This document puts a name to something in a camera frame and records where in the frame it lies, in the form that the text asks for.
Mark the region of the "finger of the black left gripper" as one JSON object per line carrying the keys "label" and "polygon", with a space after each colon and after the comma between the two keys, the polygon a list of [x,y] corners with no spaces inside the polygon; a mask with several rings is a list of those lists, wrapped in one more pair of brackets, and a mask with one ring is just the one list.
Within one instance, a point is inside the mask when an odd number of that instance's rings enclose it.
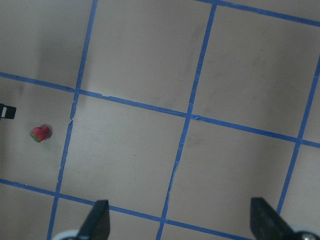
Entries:
{"label": "finger of the black left gripper", "polygon": [[9,119],[13,120],[16,115],[17,108],[14,106],[0,104],[0,119]]}

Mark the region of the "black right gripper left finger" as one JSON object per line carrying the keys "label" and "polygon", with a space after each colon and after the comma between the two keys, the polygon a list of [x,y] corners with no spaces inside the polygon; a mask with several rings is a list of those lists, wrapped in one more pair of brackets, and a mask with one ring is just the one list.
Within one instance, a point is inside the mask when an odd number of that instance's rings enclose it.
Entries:
{"label": "black right gripper left finger", "polygon": [[97,200],[74,239],[107,240],[110,231],[109,202],[108,200]]}

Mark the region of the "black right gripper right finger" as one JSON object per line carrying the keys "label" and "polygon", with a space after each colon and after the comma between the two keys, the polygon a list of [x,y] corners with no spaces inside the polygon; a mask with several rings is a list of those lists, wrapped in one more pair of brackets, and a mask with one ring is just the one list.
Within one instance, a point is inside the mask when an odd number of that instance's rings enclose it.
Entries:
{"label": "black right gripper right finger", "polygon": [[262,197],[250,199],[250,230],[256,240],[318,240],[312,231],[294,230]]}

